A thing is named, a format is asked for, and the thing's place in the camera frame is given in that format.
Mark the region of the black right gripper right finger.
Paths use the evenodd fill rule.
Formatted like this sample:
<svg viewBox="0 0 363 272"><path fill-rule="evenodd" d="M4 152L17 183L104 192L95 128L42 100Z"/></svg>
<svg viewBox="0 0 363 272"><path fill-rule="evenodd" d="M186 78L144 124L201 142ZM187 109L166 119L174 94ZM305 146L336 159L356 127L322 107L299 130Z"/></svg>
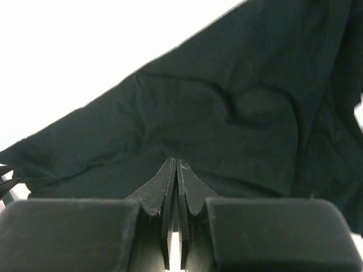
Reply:
<svg viewBox="0 0 363 272"><path fill-rule="evenodd" d="M341 212L320 199L225 198L178 160L185 271L361 271Z"/></svg>

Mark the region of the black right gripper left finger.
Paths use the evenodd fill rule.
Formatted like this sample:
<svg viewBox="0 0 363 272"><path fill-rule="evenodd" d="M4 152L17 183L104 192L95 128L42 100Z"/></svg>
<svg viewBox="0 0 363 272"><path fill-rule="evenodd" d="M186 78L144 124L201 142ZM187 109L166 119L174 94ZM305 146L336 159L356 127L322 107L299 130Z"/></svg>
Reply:
<svg viewBox="0 0 363 272"><path fill-rule="evenodd" d="M124 200L29 199L1 212L2 271L165 271L176 160Z"/></svg>

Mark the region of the black t shirt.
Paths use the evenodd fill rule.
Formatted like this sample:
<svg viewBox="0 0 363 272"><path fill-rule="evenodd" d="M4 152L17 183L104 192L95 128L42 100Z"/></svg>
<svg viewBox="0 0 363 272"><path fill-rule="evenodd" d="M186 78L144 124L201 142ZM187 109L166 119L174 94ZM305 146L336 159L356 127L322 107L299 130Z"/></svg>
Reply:
<svg viewBox="0 0 363 272"><path fill-rule="evenodd" d="M362 233L361 1L247 1L1 152L33 198L123 199L169 158L224 197L320 198Z"/></svg>

